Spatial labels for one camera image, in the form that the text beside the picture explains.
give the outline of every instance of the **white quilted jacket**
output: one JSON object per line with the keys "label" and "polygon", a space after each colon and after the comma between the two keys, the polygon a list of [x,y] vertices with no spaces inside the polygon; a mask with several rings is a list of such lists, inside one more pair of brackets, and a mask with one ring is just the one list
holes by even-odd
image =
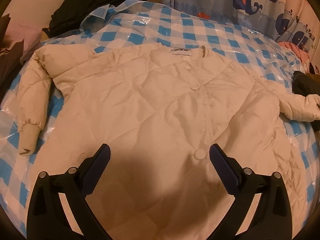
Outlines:
{"label": "white quilted jacket", "polygon": [[289,95],[211,50],[192,54],[173,55],[161,44],[100,54],[84,45],[37,50],[18,91],[20,154],[34,152],[52,81],[65,103],[27,188],[32,191],[41,171],[64,173],[107,143],[111,161],[86,200],[108,233],[114,239],[202,240],[234,200],[207,154],[218,143],[242,167],[283,175],[295,235],[306,213],[306,175],[279,113],[319,120],[320,97]]}

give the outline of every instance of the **blue and white checkered tablecloth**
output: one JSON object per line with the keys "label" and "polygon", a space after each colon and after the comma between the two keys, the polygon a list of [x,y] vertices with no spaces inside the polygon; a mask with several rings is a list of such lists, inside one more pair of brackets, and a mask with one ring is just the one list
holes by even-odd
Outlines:
{"label": "blue and white checkered tablecloth", "polygon": [[[178,12],[165,5],[127,0],[116,8],[103,6],[94,10],[76,30],[50,39],[45,44],[86,44],[97,53],[112,48],[160,42],[169,47],[212,48],[232,60],[246,64],[257,74],[282,84],[291,92],[292,74],[301,63],[290,51],[278,46],[261,33],[239,25],[217,23]],[[14,225],[26,235],[25,205],[28,170],[36,154],[17,154],[16,93],[20,74],[13,81],[0,110],[0,204]],[[63,105],[60,92],[50,97],[48,120],[38,140],[38,149],[54,129],[55,119]],[[320,177],[319,150],[310,123],[289,121],[283,117],[291,143],[300,150],[307,173],[308,216],[318,202]]]}

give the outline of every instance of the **pink cloth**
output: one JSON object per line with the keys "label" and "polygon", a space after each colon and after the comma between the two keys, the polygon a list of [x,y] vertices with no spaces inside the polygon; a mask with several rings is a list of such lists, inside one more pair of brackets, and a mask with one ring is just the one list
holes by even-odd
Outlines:
{"label": "pink cloth", "polygon": [[42,30],[25,23],[10,20],[4,35],[2,47],[10,49],[16,42],[24,40],[21,61],[25,61],[35,49],[40,47]]}
{"label": "pink cloth", "polygon": [[301,63],[304,66],[306,73],[309,73],[309,66],[305,66],[306,62],[308,62],[308,60],[310,59],[307,52],[299,49],[297,45],[288,41],[282,41],[282,42],[279,42],[278,44],[281,47],[291,49],[293,53],[301,60]]}

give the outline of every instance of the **ribbed cuff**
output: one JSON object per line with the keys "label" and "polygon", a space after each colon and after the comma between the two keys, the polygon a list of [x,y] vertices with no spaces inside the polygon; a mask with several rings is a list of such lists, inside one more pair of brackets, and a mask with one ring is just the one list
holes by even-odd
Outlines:
{"label": "ribbed cuff", "polygon": [[36,150],[36,144],[40,128],[34,124],[26,123],[19,133],[18,153],[20,155],[31,155]]}

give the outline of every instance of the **whale curtain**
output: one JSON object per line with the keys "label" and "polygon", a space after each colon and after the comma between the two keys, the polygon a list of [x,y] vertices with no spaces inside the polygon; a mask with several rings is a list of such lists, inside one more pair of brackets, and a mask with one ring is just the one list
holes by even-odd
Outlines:
{"label": "whale curtain", "polygon": [[162,0],[186,14],[233,23],[276,42],[289,41],[312,57],[320,23],[307,0]]}

